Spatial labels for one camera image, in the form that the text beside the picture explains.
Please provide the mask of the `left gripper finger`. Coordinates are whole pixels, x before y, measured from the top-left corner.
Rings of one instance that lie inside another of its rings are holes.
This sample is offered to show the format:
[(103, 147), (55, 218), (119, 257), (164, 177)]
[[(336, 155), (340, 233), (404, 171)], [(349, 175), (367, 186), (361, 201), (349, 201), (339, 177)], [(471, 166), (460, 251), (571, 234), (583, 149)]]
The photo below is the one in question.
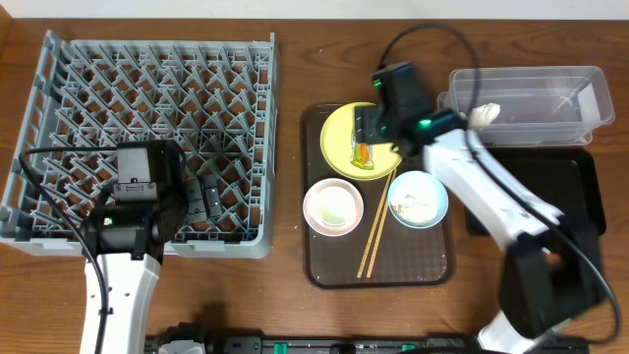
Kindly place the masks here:
[(188, 211), (184, 219), (185, 222), (206, 221), (206, 208), (202, 196), (201, 182), (198, 179), (191, 179), (184, 182), (184, 192), (188, 201)]
[(213, 175), (204, 175), (201, 181), (207, 216), (220, 217), (222, 209), (216, 177)]

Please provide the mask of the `green snack wrapper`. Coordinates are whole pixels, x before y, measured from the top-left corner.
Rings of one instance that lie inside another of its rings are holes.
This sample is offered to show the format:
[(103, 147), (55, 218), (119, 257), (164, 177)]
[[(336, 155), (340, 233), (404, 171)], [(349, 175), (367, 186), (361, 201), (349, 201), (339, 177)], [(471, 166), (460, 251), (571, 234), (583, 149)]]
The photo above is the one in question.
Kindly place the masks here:
[(350, 163), (362, 170), (373, 170), (372, 147), (366, 143), (358, 143), (355, 134), (351, 136), (351, 143)]

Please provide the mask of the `white tissue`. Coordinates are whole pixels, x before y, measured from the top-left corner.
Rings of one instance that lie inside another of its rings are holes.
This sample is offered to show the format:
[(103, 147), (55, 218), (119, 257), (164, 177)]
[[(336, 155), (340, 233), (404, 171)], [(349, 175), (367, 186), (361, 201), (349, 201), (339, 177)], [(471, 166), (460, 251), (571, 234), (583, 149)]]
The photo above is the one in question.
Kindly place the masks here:
[(489, 126), (497, 119), (500, 110), (500, 105), (493, 102), (473, 108), (468, 117), (468, 127), (480, 129)]

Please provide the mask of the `light blue bowl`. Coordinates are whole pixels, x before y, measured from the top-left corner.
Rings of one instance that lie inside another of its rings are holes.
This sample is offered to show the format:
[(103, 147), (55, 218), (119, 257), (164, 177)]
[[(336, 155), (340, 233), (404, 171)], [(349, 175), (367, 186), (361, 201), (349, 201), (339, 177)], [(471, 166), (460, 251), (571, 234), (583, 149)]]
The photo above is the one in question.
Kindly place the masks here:
[(387, 201), (395, 219), (415, 229), (435, 226), (449, 208), (449, 197), (443, 184), (419, 170), (397, 176), (389, 187)]

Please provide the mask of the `rice and nut shells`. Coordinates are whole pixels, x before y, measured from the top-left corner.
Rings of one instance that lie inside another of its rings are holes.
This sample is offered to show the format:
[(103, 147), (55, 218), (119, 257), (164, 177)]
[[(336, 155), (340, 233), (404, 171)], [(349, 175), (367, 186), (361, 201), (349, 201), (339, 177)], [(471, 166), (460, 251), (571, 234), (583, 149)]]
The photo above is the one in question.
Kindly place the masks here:
[(438, 197), (435, 194), (400, 195), (392, 200), (393, 212), (405, 223), (425, 226), (438, 216)]

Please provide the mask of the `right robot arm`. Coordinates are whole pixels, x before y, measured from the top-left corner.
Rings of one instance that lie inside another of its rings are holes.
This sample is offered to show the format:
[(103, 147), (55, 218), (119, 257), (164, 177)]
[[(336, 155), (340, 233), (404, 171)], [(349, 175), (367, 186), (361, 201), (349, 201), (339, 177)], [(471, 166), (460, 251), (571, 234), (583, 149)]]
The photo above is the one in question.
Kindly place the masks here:
[(570, 222), (524, 187), (485, 149), (467, 117), (432, 110), (414, 65), (381, 64), (372, 84), (378, 103), (357, 110), (357, 140), (418, 160), (504, 253), (500, 311), (478, 334), (484, 350), (529, 353), (568, 321), (615, 299), (597, 231)]

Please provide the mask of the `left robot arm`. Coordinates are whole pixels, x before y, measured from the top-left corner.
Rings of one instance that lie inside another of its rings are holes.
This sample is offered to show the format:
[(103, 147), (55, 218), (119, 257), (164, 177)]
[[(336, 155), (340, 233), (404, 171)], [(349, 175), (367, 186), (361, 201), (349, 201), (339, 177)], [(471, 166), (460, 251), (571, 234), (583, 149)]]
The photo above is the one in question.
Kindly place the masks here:
[(164, 246), (186, 225), (219, 216), (212, 177), (185, 180), (172, 140), (121, 143), (118, 176), (81, 223), (86, 239), (84, 353), (141, 353)]

